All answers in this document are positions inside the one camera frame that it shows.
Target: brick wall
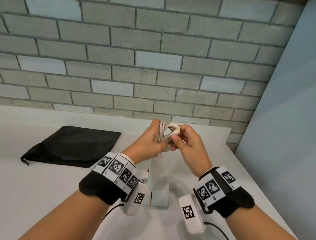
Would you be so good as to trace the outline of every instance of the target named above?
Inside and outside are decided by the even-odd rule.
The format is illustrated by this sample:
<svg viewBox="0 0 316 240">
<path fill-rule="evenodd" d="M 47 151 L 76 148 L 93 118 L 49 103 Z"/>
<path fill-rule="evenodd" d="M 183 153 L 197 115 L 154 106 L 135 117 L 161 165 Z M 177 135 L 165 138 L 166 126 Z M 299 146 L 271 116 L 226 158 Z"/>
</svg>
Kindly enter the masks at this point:
<svg viewBox="0 0 316 240">
<path fill-rule="evenodd" d="M 1 0 L 0 104 L 231 127 L 235 151 L 302 10 Z"/>
</svg>

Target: brick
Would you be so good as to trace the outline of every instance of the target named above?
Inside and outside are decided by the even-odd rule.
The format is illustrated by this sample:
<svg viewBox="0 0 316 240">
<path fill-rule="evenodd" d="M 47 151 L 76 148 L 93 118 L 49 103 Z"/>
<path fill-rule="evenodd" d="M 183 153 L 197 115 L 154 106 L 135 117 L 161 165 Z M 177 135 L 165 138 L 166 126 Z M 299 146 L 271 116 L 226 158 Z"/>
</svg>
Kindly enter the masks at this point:
<svg viewBox="0 0 316 240">
<path fill-rule="evenodd" d="M 83 2 L 82 12 L 85 22 L 103 23 L 111 26 L 135 27 L 134 8 Z"/>
<path fill-rule="evenodd" d="M 109 116 L 133 117 L 132 111 L 117 110 L 117 109 L 94 108 L 94 113 L 109 115 Z"/>
<path fill-rule="evenodd" d="M 118 109 L 152 112 L 153 100 L 114 96 L 114 107 Z"/>
<path fill-rule="evenodd" d="M 159 114 L 159 113 L 147 113 L 147 112 L 134 112 L 134 117 L 144 119 L 159 119 L 162 121 L 171 121 L 170 115 Z"/>
<path fill-rule="evenodd" d="M 196 105 L 193 116 L 229 120 L 233 109 Z"/>
<path fill-rule="evenodd" d="M 26 0 L 30 14 L 81 20 L 79 2 L 75 0 Z"/>
<path fill-rule="evenodd" d="M 112 3 L 120 3 L 137 7 L 163 8 L 164 0 L 110 0 Z"/>
<path fill-rule="evenodd" d="M 255 110 L 259 98 L 220 94 L 216 106 Z"/>
<path fill-rule="evenodd" d="M 156 83 L 157 71 L 142 68 L 113 66 L 113 80 L 132 83 Z"/>
<path fill-rule="evenodd" d="M 213 40 L 209 57 L 253 62 L 258 48 L 253 44 Z"/>
<path fill-rule="evenodd" d="M 46 78 L 48 86 L 50 88 L 58 88 L 70 91 L 91 92 L 89 79 L 47 74 Z"/>
<path fill-rule="evenodd" d="M 259 53 L 256 57 L 255 62 L 277 65 L 282 56 L 283 51 L 284 48 L 280 47 L 260 46 Z"/>
<path fill-rule="evenodd" d="M 247 81 L 241 94 L 261 97 L 266 87 L 267 87 L 267 83 Z"/>
<path fill-rule="evenodd" d="M 217 93 L 178 89 L 176 101 L 215 105 L 217 97 Z"/>
<path fill-rule="evenodd" d="M 71 104 L 70 92 L 68 91 L 29 87 L 28 92 L 32 100 Z"/>
<path fill-rule="evenodd" d="M 163 34 L 161 51 L 205 57 L 207 55 L 209 45 L 210 40 L 205 38 Z"/>
<path fill-rule="evenodd" d="M 154 112 L 191 116 L 193 104 L 155 101 Z"/>
<path fill-rule="evenodd" d="M 24 0 L 1 0 L 0 11 L 27 14 Z"/>
<path fill-rule="evenodd" d="M 268 82 L 275 67 L 232 62 L 227 77 Z"/>
<path fill-rule="evenodd" d="M 6 33 L 7 30 L 5 29 L 4 23 L 2 19 L 0 18 L 0 33 Z"/>
<path fill-rule="evenodd" d="M 237 40 L 241 22 L 191 16 L 189 34 Z"/>
<path fill-rule="evenodd" d="M 166 9 L 180 12 L 217 15 L 220 3 L 220 0 L 167 0 Z"/>
<path fill-rule="evenodd" d="M 219 15 L 222 17 L 270 21 L 277 1 L 223 0 Z"/>
<path fill-rule="evenodd" d="M 74 104 L 94 107 L 113 108 L 113 97 L 109 95 L 71 92 Z"/>
<path fill-rule="evenodd" d="M 92 91 L 111 95 L 133 96 L 133 84 L 91 80 Z"/>
<path fill-rule="evenodd" d="M 40 109 L 53 109 L 51 103 L 33 102 L 26 100 L 12 99 L 13 105 L 17 107 L 27 107 L 27 108 L 40 108 Z"/>
<path fill-rule="evenodd" d="M 250 122 L 254 111 L 235 109 L 232 120 L 241 122 Z"/>
<path fill-rule="evenodd" d="M 135 84 L 135 97 L 173 101 L 176 89 Z"/>
<path fill-rule="evenodd" d="M 239 94 L 245 81 L 230 78 L 203 77 L 200 89 L 213 92 L 227 92 Z"/>
<path fill-rule="evenodd" d="M 186 32 L 189 16 L 179 13 L 137 9 L 137 28 L 161 32 Z"/>
<path fill-rule="evenodd" d="M 225 128 L 231 128 L 232 132 L 235 133 L 244 133 L 248 126 L 248 123 L 224 121 L 224 120 L 215 120 L 213 119 L 210 123 L 211 126 L 219 126 Z"/>
<path fill-rule="evenodd" d="M 0 67 L 20 69 L 16 56 L 6 53 L 0 53 Z"/>
<path fill-rule="evenodd" d="M 159 71 L 157 85 L 198 89 L 201 76 Z"/>
<path fill-rule="evenodd" d="M 0 70 L 2 78 L 5 83 L 47 87 L 44 74 L 41 73 L 29 73 L 21 71 L 6 71 Z"/>
<path fill-rule="evenodd" d="M 38 57 L 18 56 L 22 70 L 66 75 L 62 60 Z"/>
<path fill-rule="evenodd" d="M 10 33 L 59 38 L 55 20 L 9 14 L 5 14 L 4 19 Z"/>
<path fill-rule="evenodd" d="M 87 60 L 83 44 L 38 40 L 38 47 L 42 56 Z"/>
<path fill-rule="evenodd" d="M 53 105 L 54 105 L 55 110 L 93 113 L 92 107 L 82 107 L 82 106 L 65 105 L 65 104 L 57 104 L 57 103 L 54 103 Z"/>
<path fill-rule="evenodd" d="M 0 97 L 29 99 L 27 90 L 22 86 L 0 84 Z"/>
<path fill-rule="evenodd" d="M 228 67 L 227 61 L 184 57 L 182 71 L 224 76 Z"/>
<path fill-rule="evenodd" d="M 227 142 L 239 144 L 242 139 L 243 134 L 241 133 L 230 133 Z"/>
<path fill-rule="evenodd" d="M 68 75 L 111 79 L 111 67 L 103 64 L 66 61 Z"/>
<path fill-rule="evenodd" d="M 299 20 L 303 9 L 303 6 L 279 2 L 271 22 L 277 24 L 295 25 Z"/>
<path fill-rule="evenodd" d="M 195 123 L 208 125 L 210 123 L 209 119 L 197 118 L 197 117 L 181 117 L 181 116 L 172 116 L 172 122 L 176 123 Z"/>
<path fill-rule="evenodd" d="M 134 65 L 133 50 L 100 46 L 87 46 L 87 48 L 90 61 Z"/>
<path fill-rule="evenodd" d="M 111 28 L 113 46 L 159 51 L 160 33 L 134 29 Z"/>
<path fill-rule="evenodd" d="M 96 44 L 110 44 L 109 27 L 58 21 L 61 39 Z"/>
<path fill-rule="evenodd" d="M 136 66 L 180 71 L 181 56 L 136 51 Z"/>
<path fill-rule="evenodd" d="M 13 105 L 11 99 L 8 98 L 0 98 L 0 105 L 11 106 Z"/>
<path fill-rule="evenodd" d="M 235 143 L 226 143 L 226 145 L 229 147 L 229 149 L 235 153 L 237 148 L 238 148 L 238 144 L 235 144 Z"/>
<path fill-rule="evenodd" d="M 0 51 L 38 54 L 35 40 L 31 38 L 0 35 L 0 43 Z"/>
<path fill-rule="evenodd" d="M 245 22 L 238 40 L 285 46 L 292 32 L 289 27 Z"/>
</svg>

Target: qr code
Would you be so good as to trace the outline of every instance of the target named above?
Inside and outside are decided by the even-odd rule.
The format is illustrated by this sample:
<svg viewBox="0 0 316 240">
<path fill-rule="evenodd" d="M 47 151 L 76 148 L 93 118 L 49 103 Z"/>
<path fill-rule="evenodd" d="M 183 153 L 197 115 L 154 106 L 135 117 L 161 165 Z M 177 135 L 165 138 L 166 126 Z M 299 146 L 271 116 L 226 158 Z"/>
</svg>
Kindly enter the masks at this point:
<svg viewBox="0 0 316 240">
<path fill-rule="evenodd" d="M 200 187 L 198 190 L 197 190 L 197 193 L 199 194 L 200 198 L 202 200 L 205 200 L 207 198 L 210 197 L 210 194 L 207 192 L 206 188 L 204 186 Z"/>
<path fill-rule="evenodd" d="M 111 161 L 112 158 L 110 157 L 104 157 L 99 163 L 98 165 L 101 166 L 101 167 L 105 167 L 109 161 Z"/>
<path fill-rule="evenodd" d="M 207 189 L 209 190 L 211 195 L 213 195 L 214 193 L 216 193 L 220 190 L 219 186 L 216 184 L 214 179 L 205 183 L 205 186 L 207 187 Z"/>
<path fill-rule="evenodd" d="M 228 183 L 236 181 L 236 179 L 229 173 L 229 171 L 222 173 L 222 176 L 226 179 Z"/>
<path fill-rule="evenodd" d="M 132 173 L 127 168 L 124 169 L 119 179 L 121 179 L 124 183 L 127 183 L 127 181 L 130 179 Z"/>
<path fill-rule="evenodd" d="M 124 164 L 121 162 L 114 160 L 114 162 L 111 163 L 109 169 L 114 172 L 116 175 L 119 174 L 119 172 L 123 169 Z"/>
<path fill-rule="evenodd" d="M 135 176 L 132 176 L 126 185 L 130 188 L 133 188 L 135 183 L 137 183 L 137 181 L 138 181 L 138 178 Z"/>
<path fill-rule="evenodd" d="M 194 218 L 194 213 L 193 213 L 191 205 L 182 207 L 182 209 L 184 212 L 185 219 Z"/>
<path fill-rule="evenodd" d="M 138 193 L 136 198 L 135 198 L 135 201 L 134 203 L 138 203 L 138 204 L 141 204 L 143 199 L 144 199 L 144 196 L 145 194 L 142 194 L 142 193 Z"/>
</svg>

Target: black drawstring bag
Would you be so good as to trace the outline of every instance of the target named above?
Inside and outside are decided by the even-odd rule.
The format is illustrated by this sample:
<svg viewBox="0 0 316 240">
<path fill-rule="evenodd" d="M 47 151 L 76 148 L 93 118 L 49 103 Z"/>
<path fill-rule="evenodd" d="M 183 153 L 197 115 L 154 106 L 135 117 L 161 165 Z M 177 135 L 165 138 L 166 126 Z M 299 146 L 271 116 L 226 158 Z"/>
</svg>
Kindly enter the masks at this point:
<svg viewBox="0 0 316 240">
<path fill-rule="evenodd" d="M 120 132 L 63 126 L 27 151 L 21 161 L 91 167 L 115 145 Z"/>
</svg>

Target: black wire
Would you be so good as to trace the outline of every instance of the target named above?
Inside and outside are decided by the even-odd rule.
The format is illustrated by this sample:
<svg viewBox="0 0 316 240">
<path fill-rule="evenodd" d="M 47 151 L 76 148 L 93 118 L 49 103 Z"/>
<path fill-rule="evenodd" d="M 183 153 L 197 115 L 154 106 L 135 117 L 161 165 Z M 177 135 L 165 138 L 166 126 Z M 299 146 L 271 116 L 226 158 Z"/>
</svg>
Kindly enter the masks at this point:
<svg viewBox="0 0 316 240">
<path fill-rule="evenodd" d="M 204 224 L 209 224 L 209 225 L 212 225 L 212 226 L 216 227 L 219 231 L 221 231 L 221 233 L 225 236 L 225 238 L 226 238 L 227 240 L 229 240 L 228 237 L 226 236 L 226 234 L 225 234 L 219 227 L 217 227 L 215 224 L 210 223 L 210 222 L 203 222 L 203 223 L 204 223 Z"/>
<path fill-rule="evenodd" d="M 116 208 L 116 207 L 122 207 L 122 206 L 124 206 L 124 203 L 121 203 L 121 204 L 116 205 L 116 206 L 113 207 L 110 211 L 107 212 L 107 214 L 105 215 L 104 218 L 106 218 L 106 216 L 109 215 L 109 213 L 112 212 L 112 210 L 113 210 L 114 208 Z"/>
</svg>

